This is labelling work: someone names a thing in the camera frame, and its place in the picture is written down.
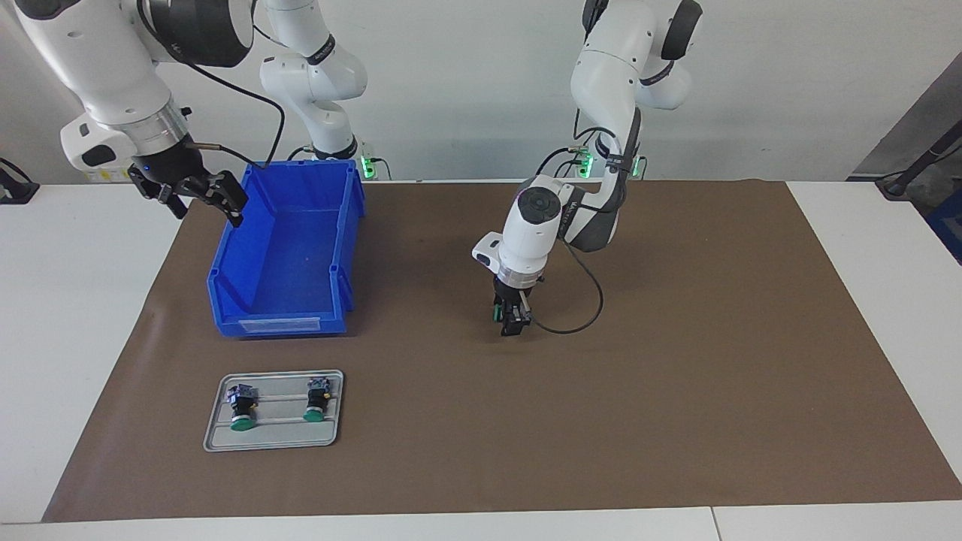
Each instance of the blue bin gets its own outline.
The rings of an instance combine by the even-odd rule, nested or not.
[[[243,224],[228,224],[207,287],[224,336],[338,334],[354,309],[351,259],[364,190],[355,163],[251,166]]]

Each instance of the green button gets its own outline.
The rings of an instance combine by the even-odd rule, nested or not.
[[[304,421],[307,421],[308,423],[320,423],[323,420],[324,414],[315,409],[310,409],[304,412]]]
[[[252,419],[237,419],[231,423],[231,430],[236,432],[244,432],[245,430],[250,430],[254,427],[254,420]]]

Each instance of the white tabletop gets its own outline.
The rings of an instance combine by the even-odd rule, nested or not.
[[[962,268],[909,204],[872,185],[790,187],[962,477]],[[0,538],[960,537],[962,502],[11,525],[42,516],[177,226],[129,186],[46,186],[25,207],[0,207]]]

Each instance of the metal tray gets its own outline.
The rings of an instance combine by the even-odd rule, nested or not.
[[[312,377],[321,376],[331,381],[331,399],[324,421],[308,423],[302,418],[307,405],[307,384]],[[256,424],[244,432],[231,430],[233,410],[225,398],[227,389],[239,383],[257,388],[258,393],[258,405],[254,409]],[[204,436],[204,450],[251,451],[331,445],[338,437],[343,384],[344,374],[338,370],[225,375],[217,387]]]

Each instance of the brown table surface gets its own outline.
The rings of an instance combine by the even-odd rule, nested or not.
[[[221,337],[191,207],[44,521],[962,499],[786,186],[631,187],[583,333],[498,336],[470,259],[513,186],[367,186],[341,337]],[[595,308],[563,249],[531,302]],[[230,373],[341,369],[328,448],[204,452]]]

